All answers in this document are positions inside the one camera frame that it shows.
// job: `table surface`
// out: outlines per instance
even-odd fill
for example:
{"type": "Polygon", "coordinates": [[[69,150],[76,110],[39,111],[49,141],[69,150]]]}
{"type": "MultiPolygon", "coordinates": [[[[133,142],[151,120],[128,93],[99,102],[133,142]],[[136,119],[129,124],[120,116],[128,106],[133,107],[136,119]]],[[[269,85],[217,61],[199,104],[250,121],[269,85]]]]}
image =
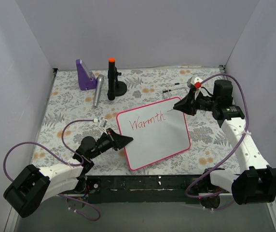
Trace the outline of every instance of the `table surface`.
{"type": "MultiPolygon", "coordinates": [[[[105,117],[109,119],[107,127],[118,132],[116,115],[118,112],[132,109],[163,99],[162,90],[170,83],[187,82],[193,76],[205,79],[219,73],[217,68],[185,68],[185,69],[141,69],[121,70],[119,80],[127,84],[128,90],[124,96],[116,97],[114,101],[107,98],[108,81],[103,85],[98,108],[92,107],[95,90],[81,91],[78,86],[76,71],[58,71],[54,86],[48,101],[44,121],[38,137],[38,142],[58,154],[63,160],[72,157],[62,144],[63,128],[77,119],[93,119],[105,117]]],[[[107,71],[93,71],[107,77],[107,71]]],[[[213,91],[214,81],[208,81],[204,86],[213,91]]],[[[172,96],[186,95],[185,89],[172,91],[172,96]]],[[[124,150],[112,149],[93,159],[95,165],[89,175],[163,175],[163,174],[202,174],[205,168],[213,167],[232,149],[226,135],[219,128],[211,112],[198,111],[196,116],[186,116],[192,146],[188,151],[154,163],[137,171],[128,168],[124,150]]],[[[65,142],[74,150],[85,136],[100,137],[102,132],[96,123],[78,122],[72,124],[65,132],[65,142]]],[[[40,147],[34,150],[32,163],[37,167],[51,166],[59,163],[57,159],[40,147]]],[[[239,165],[235,155],[227,160],[223,168],[239,173],[239,165]]]]}

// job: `silver microphone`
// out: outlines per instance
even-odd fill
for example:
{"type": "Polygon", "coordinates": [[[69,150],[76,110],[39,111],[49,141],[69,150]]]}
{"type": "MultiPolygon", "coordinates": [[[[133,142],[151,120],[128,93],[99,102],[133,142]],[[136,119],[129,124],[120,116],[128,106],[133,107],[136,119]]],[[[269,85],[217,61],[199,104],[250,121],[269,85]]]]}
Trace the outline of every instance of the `silver microphone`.
{"type": "Polygon", "coordinates": [[[97,85],[96,85],[96,90],[95,90],[95,96],[94,96],[94,102],[93,102],[93,106],[96,108],[98,106],[99,103],[99,97],[100,97],[100,92],[101,92],[101,88],[104,84],[104,76],[103,75],[98,75],[97,77],[97,85]]]}

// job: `black round base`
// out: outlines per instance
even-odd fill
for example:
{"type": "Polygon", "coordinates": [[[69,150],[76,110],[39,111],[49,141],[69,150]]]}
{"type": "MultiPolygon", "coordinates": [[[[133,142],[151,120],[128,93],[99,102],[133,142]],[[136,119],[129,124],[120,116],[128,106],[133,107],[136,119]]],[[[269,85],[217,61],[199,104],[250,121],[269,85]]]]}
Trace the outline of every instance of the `black round base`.
{"type": "Polygon", "coordinates": [[[123,96],[127,92],[127,85],[122,82],[118,81],[119,87],[115,86],[115,96],[120,97],[123,96]]]}

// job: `gray floor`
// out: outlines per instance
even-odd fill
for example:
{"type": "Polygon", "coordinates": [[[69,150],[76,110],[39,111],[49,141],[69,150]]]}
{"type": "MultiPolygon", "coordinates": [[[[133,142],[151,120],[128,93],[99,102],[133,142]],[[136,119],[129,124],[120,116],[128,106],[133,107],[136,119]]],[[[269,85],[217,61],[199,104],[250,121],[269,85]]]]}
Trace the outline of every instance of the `gray floor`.
{"type": "MultiPolygon", "coordinates": [[[[183,203],[104,203],[102,218],[91,222],[69,211],[66,201],[53,197],[27,218],[20,218],[16,232],[188,232],[275,231],[266,204],[237,205],[211,213],[183,203]]],[[[92,209],[84,212],[95,216],[92,209]]]]}

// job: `red handwriting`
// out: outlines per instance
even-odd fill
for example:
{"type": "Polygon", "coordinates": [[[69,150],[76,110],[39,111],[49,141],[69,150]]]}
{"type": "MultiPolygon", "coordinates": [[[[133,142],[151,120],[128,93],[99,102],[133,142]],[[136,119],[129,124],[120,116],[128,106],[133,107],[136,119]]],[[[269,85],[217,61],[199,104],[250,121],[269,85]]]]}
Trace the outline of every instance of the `red handwriting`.
{"type": "Polygon", "coordinates": [[[155,119],[157,120],[157,122],[166,120],[164,118],[162,111],[160,111],[160,114],[156,112],[156,115],[154,117],[151,117],[150,119],[148,119],[146,121],[140,121],[139,118],[140,118],[140,116],[138,116],[137,120],[135,120],[133,123],[131,123],[131,121],[129,121],[133,130],[139,129],[139,128],[145,128],[147,125],[155,123],[156,122],[155,119]]]}

